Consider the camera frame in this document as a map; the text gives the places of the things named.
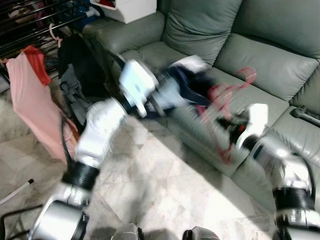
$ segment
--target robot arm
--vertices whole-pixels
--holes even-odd
[[[87,113],[87,124],[75,149],[74,160],[40,212],[29,240],[82,240],[89,217],[89,205],[96,178],[123,119],[132,109],[145,117],[144,105],[158,82],[142,64],[129,61],[120,77],[123,104],[115,98],[97,102]]]
[[[311,169],[276,134],[263,135],[268,122],[268,106],[253,104],[236,119],[218,122],[228,130],[236,148],[248,149],[248,157],[265,171],[276,205],[274,217],[279,231],[274,239],[320,239],[320,214],[315,211]]]

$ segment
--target pink cloth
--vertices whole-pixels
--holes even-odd
[[[49,87],[42,85],[24,52],[9,59],[6,67],[14,111],[53,158],[66,162],[60,133],[61,111],[52,101]],[[64,136],[67,148],[73,155],[77,141],[68,124],[64,128]]]

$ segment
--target red cloth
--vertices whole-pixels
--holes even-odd
[[[109,6],[109,7],[112,7],[112,8],[116,7],[112,2],[110,2],[108,0],[100,0],[99,4],[102,4],[102,5],[105,5],[105,6]]]
[[[51,79],[49,78],[45,70],[43,53],[32,45],[29,45],[25,49],[22,49],[22,52],[24,52],[33,71],[35,72],[42,85],[48,85],[51,82]]]

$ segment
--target floor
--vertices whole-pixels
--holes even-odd
[[[1,205],[0,215],[44,203],[65,168],[32,134],[0,143],[0,199],[35,181]],[[108,240],[125,223],[135,223],[153,240],[179,240],[194,226],[222,240],[269,240],[274,230],[273,215],[228,177],[156,121],[133,117],[115,138],[87,212],[88,240]],[[7,236],[30,228],[37,213],[8,218]]]

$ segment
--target gray leather sofa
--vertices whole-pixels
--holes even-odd
[[[83,36],[115,83],[119,68],[108,51],[143,61],[157,72],[183,57],[198,55],[220,82],[241,84],[243,67],[257,72],[253,85],[232,97],[231,111],[253,103],[269,106],[268,126],[306,158],[320,188],[320,129],[290,111],[305,106],[320,115],[320,0],[158,0],[158,11],[129,24],[99,19]],[[210,108],[211,121],[219,116]],[[213,124],[219,144],[223,130]],[[213,139],[193,106],[175,109],[168,128],[205,160],[229,176],[256,202],[274,210],[270,186],[247,151],[232,151],[225,165]],[[320,190],[316,194],[320,210]]]

